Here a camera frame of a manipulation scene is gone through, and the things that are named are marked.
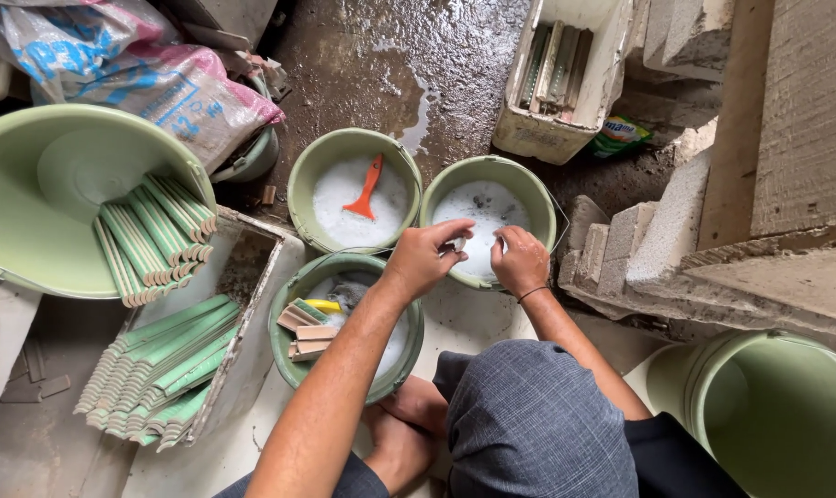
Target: soapy water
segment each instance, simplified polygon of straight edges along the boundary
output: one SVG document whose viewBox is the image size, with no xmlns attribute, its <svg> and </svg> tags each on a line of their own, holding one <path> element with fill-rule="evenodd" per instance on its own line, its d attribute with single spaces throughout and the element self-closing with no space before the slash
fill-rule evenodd
<svg viewBox="0 0 836 498">
<path fill-rule="evenodd" d="M 505 186 L 480 180 L 449 192 L 436 206 L 432 222 L 437 224 L 458 218 L 470 218 L 477 225 L 473 228 L 473 238 L 464 246 L 469 259 L 456 264 L 453 270 L 486 282 L 496 280 L 491 269 L 491 246 L 495 243 L 492 232 L 506 225 L 528 230 L 530 221 L 525 206 Z"/>
<path fill-rule="evenodd" d="M 355 280 L 357 282 L 364 283 L 366 285 L 370 285 L 378 279 L 377 276 L 369 274 L 367 272 L 351 272 L 345 274 L 346 278 Z M 329 293 L 332 289 L 335 288 L 337 282 L 336 277 L 329 277 L 326 280 L 323 280 L 317 286 L 308 293 L 306 298 L 307 300 L 327 300 L 329 298 Z M 347 315 L 344 313 L 327 313 L 329 315 L 329 322 L 328 325 L 335 327 L 337 330 L 341 330 L 341 327 L 347 321 Z M 397 320 L 396 325 L 393 326 L 393 332 L 390 334 L 390 339 L 387 341 L 387 345 L 384 347 L 384 353 L 381 356 L 381 362 L 378 365 L 378 369 L 375 372 L 375 379 L 378 379 L 380 376 L 384 375 L 388 372 L 393 365 L 400 359 L 403 353 L 406 351 L 406 343 L 408 342 L 408 333 L 409 333 L 409 318 L 408 312 L 404 311 L 400 315 L 400 319 Z"/>
<path fill-rule="evenodd" d="M 379 245 L 393 237 L 409 209 L 406 181 L 392 166 L 382 164 L 381 177 L 369 198 L 375 220 L 342 208 L 359 198 L 375 156 L 335 164 L 313 187 L 313 212 L 326 235 L 345 247 Z"/>
</svg>

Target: dirty floor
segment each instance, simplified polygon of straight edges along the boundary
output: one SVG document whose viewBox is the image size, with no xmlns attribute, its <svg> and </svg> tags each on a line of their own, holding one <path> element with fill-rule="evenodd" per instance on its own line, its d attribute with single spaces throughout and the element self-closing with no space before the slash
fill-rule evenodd
<svg viewBox="0 0 836 498">
<path fill-rule="evenodd" d="M 532 169 L 560 203 L 578 194 L 609 215 L 660 198 L 673 169 L 670 151 L 564 166 L 510 156 L 490 145 L 529 0 L 300 0 L 270 27 L 259 52 L 279 61 L 292 91 L 281 103 L 281 153 L 274 171 L 247 184 L 216 186 L 219 201 L 258 219 L 291 225 L 285 186 L 314 139 L 345 127 L 393 133 L 413 154 L 424 186 L 446 166 L 498 153 Z M 264 184 L 272 208 L 254 207 Z"/>
</svg>

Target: hand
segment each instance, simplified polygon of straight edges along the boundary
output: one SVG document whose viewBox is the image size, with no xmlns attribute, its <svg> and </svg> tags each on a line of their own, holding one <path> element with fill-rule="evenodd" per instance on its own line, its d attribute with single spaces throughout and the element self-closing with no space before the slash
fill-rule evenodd
<svg viewBox="0 0 836 498">
<path fill-rule="evenodd" d="M 475 224 L 473 220 L 461 218 L 423 229 L 406 229 L 390 255 L 378 285 L 399 293 L 406 303 L 424 296 L 456 263 L 468 259 L 463 251 L 446 251 L 440 256 L 440 246 L 453 238 L 473 237 L 470 227 Z"/>
<path fill-rule="evenodd" d="M 493 233 L 498 239 L 491 246 L 491 269 L 504 288 L 520 299 L 527 292 L 547 285 L 550 254 L 541 241 L 522 227 L 512 225 Z"/>
</svg>

